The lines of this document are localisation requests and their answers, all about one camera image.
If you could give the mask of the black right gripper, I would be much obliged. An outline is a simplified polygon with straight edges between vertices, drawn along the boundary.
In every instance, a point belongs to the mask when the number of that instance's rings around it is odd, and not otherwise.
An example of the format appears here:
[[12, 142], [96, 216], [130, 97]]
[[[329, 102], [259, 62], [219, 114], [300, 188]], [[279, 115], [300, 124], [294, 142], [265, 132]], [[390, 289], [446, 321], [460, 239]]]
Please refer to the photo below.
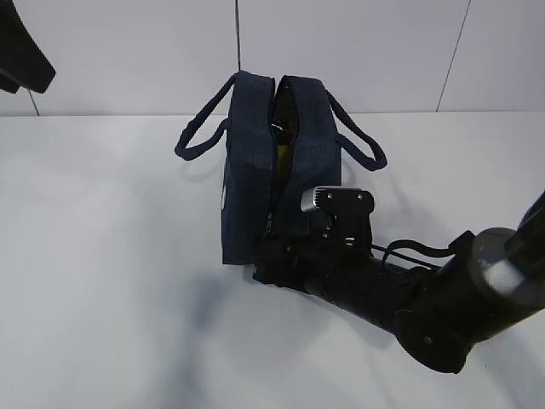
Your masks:
[[327, 239], [266, 237], [257, 246], [252, 278], [264, 285], [325, 294], [340, 259], [341, 248]]

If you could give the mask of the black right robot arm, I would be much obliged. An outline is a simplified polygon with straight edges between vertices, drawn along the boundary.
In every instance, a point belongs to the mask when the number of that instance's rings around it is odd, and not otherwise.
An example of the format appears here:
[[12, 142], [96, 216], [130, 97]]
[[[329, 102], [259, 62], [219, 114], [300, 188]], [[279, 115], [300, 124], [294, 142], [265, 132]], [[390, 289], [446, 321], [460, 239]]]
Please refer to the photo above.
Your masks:
[[469, 352], [544, 308], [544, 201], [516, 229], [465, 232], [446, 248], [393, 241], [374, 257], [371, 193], [314, 187], [301, 197], [306, 213], [327, 227], [301, 239], [267, 233], [254, 279], [306, 293], [393, 334], [424, 366], [458, 373]]

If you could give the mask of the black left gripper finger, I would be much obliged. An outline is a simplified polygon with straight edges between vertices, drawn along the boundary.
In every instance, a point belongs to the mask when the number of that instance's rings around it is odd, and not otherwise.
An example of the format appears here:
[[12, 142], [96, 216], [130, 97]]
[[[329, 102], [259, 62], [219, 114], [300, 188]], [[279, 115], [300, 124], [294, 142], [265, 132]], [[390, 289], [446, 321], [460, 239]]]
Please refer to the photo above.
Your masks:
[[10, 94], [16, 94], [20, 89], [20, 83], [6, 72], [0, 72], [0, 89]]
[[1, 72], [13, 76], [20, 88], [44, 94], [56, 70], [32, 39], [13, 1], [1, 1]]

